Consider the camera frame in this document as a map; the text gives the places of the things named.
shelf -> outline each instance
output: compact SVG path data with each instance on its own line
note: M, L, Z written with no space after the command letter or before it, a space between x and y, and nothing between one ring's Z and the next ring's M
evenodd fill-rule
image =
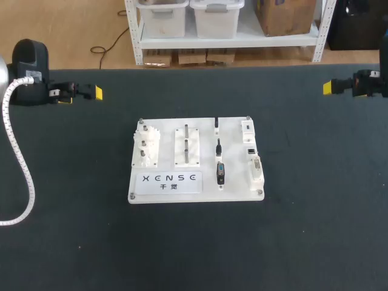
M195 17L192 9L186 13L186 35L183 38L149 38L145 29L142 30L140 46L142 49L215 49L239 47L293 47L316 45L318 29L313 22L310 33L266 37L260 27L251 5L240 10L237 36L233 39L201 39L197 38Z

white coiled cable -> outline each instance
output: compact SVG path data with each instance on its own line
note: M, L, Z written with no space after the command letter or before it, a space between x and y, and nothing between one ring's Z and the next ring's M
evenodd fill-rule
M15 218L13 220L0 221L0 226L12 226L16 223L21 222L24 218L26 218L28 216L28 214L30 214L32 207L34 206L34 202L35 202L34 182L32 181L30 171L27 167L27 164L25 163L22 152L20 151L19 145L16 142L16 138L13 134L11 120L10 120L10 114L9 114L9 105L10 105L10 98L11 98L12 92L15 91L15 89L20 85L27 85L27 84L33 84L33 83L34 83L34 78L32 78L32 77L24 77L24 78L20 78L20 79L15 79L8 86L8 88L4 94L4 99L2 100L2 120L4 121L5 131L7 132L8 139L10 140L13 151L16 155L16 158L18 159L19 165L22 168L25 180L27 181L28 194L30 197L28 199L27 208L24 210L24 212L19 217Z

white assembly board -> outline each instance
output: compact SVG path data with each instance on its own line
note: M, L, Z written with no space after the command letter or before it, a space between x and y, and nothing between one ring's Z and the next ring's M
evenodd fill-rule
M216 176L218 138L223 185ZM129 203L264 199L263 168L249 117L218 118L218 130L215 118L144 119L134 139Z

label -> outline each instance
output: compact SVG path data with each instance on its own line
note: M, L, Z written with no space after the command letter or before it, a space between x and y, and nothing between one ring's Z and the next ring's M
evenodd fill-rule
M38 77L40 81L42 81L42 73L38 71L25 71L26 77Z
M197 194L202 192L201 172L152 172L136 176L136 195Z

white metal shelf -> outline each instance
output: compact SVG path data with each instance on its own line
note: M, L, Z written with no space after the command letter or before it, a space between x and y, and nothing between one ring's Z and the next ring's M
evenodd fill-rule
M310 33L305 35L289 35L266 37L261 29L255 11L245 6L240 11L237 35L232 39L198 38L194 13L191 9L186 13L186 34L183 38L149 38L147 30L142 31L140 46L142 49L217 49L238 47L291 47L316 45L318 29L315 23Z
M255 14L256 0L246 0L241 9L237 36L233 39L201 39L197 37L193 10L187 9L186 34L183 38L149 38L142 19L137 25L136 0L125 0L136 64L142 65L142 49L215 49L240 47L315 46L313 61L320 62L329 32L336 0L323 1L321 27L312 23L305 35L266 37Z

